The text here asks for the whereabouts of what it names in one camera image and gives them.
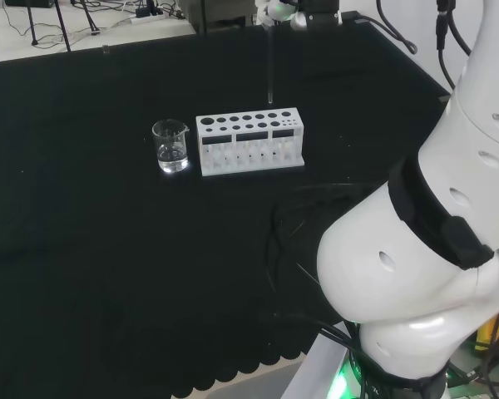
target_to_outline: table leg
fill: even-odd
[[[35,38],[35,29],[33,28],[32,7],[30,0],[26,0],[26,8],[27,8],[27,17],[30,20],[30,28],[32,29],[32,46],[36,46],[39,43]]]
[[[65,44],[67,45],[67,51],[70,52],[70,43],[68,42],[67,30],[65,28],[65,23],[63,22],[63,15],[61,15],[61,9],[59,8],[59,0],[56,0],[56,11],[57,17],[59,18],[59,24],[61,25],[61,30],[63,32],[63,38],[65,39]]]
[[[85,10],[86,19],[89,22],[89,25],[91,27],[92,35],[96,35],[100,31],[100,29],[98,29],[98,27],[96,26],[96,24],[92,20],[91,14],[89,14],[89,10],[86,7],[85,0],[80,0],[80,3],[82,4],[83,9]]]
[[[201,0],[201,31],[207,36],[207,16],[205,15],[205,0]]]

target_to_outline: white floor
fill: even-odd
[[[123,43],[195,34],[194,29],[186,20],[178,20],[171,17],[133,25],[129,18],[133,17],[134,14],[117,10],[107,10],[91,13],[92,19],[101,30],[99,35],[92,36],[90,29],[82,31],[82,29],[89,27],[85,12],[82,9],[73,7],[69,0],[61,0],[59,4],[65,28],[69,32],[75,32],[73,35],[70,33],[68,35],[73,51],[104,45],[113,46]],[[5,8],[7,9],[11,24],[21,33],[24,33],[29,28],[26,8],[7,6]],[[126,6],[126,9],[130,11],[134,10],[131,5]],[[34,23],[42,22],[59,25],[55,6],[52,8],[33,8],[32,15]],[[40,41],[40,47],[49,47],[55,44],[55,42],[62,40],[61,30],[58,27],[36,25],[35,34],[37,39],[46,35],[56,35],[55,37],[43,38]],[[48,49],[33,47],[31,31],[28,30],[26,35],[21,36],[15,29],[9,26],[6,13],[2,8],[2,0],[0,0],[0,61],[37,57],[55,52],[65,52],[66,50],[64,43]]]

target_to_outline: test tube rack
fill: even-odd
[[[296,108],[197,116],[203,176],[303,166]]]

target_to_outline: water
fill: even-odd
[[[171,146],[162,145],[157,151],[157,161],[166,173],[179,172],[189,164],[186,148],[180,143]]]

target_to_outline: black tablecloth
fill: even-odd
[[[274,107],[299,110],[304,169],[204,179],[195,117],[267,108],[266,40],[255,28],[0,63],[0,397],[185,397],[310,347],[312,328],[269,323],[272,204],[383,181],[445,93],[367,24],[280,28]],[[165,118],[191,128],[173,176],[151,139]],[[362,195],[305,226],[307,268]],[[281,307],[333,321],[291,266]]]

